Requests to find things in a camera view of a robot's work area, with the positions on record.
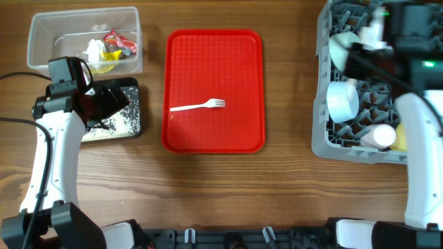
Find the red tray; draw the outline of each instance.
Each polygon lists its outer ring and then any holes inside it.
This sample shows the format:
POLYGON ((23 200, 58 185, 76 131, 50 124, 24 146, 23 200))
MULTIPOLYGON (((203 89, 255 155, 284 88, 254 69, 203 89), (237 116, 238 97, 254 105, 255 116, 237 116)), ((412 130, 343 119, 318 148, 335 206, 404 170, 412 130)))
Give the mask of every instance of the red tray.
POLYGON ((168 39, 162 142, 176 153, 254 153, 264 144, 262 40, 252 30, 178 30, 168 39), (170 112, 223 99, 226 107, 170 112))

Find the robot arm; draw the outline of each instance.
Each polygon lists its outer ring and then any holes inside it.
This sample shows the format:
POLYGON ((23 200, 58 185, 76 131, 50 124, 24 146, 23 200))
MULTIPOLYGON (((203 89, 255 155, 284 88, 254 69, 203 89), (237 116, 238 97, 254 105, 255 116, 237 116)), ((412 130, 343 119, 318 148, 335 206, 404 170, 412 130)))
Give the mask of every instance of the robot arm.
MULTIPOLYGON (((443 91, 425 94, 443 116, 443 91)), ((429 223, 443 230, 443 137, 437 117, 414 93, 397 98, 396 107, 408 143, 408 204, 405 224, 426 229, 429 223)))
MULTIPOLYGON (((43 125, 53 137, 51 168, 45 191, 47 195, 39 209, 50 209, 54 202, 58 201, 74 203, 78 206, 76 176, 80 143, 86 133, 85 125, 75 111, 47 113, 37 122, 43 125)), ((26 197, 21 203, 20 212, 27 210, 28 213, 31 213, 34 211, 46 159, 45 140, 44 134, 37 129, 37 150, 35 152, 33 175, 26 197)))
MULTIPOLYGON (((426 97, 443 116, 443 91, 427 91, 426 97)), ((344 248, 416 248, 413 231, 426 232, 429 224, 443 230, 442 130, 429 107, 414 93, 400 96, 395 104, 408 141, 408 204, 404 216, 410 236, 401 232, 408 230, 406 226, 394 224, 389 230, 386 229, 386 226, 390 227, 389 223, 341 219, 334 225, 336 242, 344 248), (406 241, 406 245, 399 246, 400 241, 406 241)))

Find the white plastic fork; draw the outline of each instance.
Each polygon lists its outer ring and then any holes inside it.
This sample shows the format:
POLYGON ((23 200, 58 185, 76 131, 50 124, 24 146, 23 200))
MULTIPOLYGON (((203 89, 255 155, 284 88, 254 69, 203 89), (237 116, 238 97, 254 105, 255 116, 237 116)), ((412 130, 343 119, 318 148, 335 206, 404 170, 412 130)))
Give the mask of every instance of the white plastic fork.
POLYGON ((190 110, 190 109, 196 109, 196 108, 202 108, 202 107, 213 108, 213 107, 225 107, 225 106, 226 106, 226 103, 224 100, 210 99, 210 100, 206 101, 206 103, 204 103, 204 104, 193 104, 193 105, 184 106, 184 107, 172 107, 170 109, 170 111, 184 111, 184 110, 190 110))

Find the white bowl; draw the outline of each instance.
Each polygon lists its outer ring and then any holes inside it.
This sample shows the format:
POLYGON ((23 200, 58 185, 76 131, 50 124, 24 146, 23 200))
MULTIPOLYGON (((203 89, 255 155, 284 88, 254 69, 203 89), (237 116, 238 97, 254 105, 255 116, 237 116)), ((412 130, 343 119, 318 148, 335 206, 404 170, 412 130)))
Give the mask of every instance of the white bowl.
POLYGON ((329 53, 331 54, 331 60, 338 70, 344 72, 349 52, 340 46, 337 41, 344 47, 350 48, 352 43, 360 42, 360 39, 352 32, 335 34, 329 39, 329 53))

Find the white cup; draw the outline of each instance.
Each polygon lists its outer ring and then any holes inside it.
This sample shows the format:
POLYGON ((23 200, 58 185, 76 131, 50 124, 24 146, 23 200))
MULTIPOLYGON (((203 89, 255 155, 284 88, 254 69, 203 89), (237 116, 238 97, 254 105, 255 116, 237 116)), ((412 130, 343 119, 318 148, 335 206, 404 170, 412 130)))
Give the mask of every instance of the white cup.
POLYGON ((327 109, 336 123, 351 120, 359 112, 359 95, 355 86, 348 82, 331 82, 326 93, 327 109))
POLYGON ((360 138, 363 147, 385 149, 391 146, 397 137, 394 128, 390 125, 372 124, 368 128, 369 133, 360 138))
POLYGON ((337 41, 339 41, 344 47, 350 48, 352 43, 360 42, 360 39, 352 32, 339 33, 330 37, 329 53, 331 54, 332 62, 338 70, 343 72, 346 68, 349 52, 340 46, 337 41))

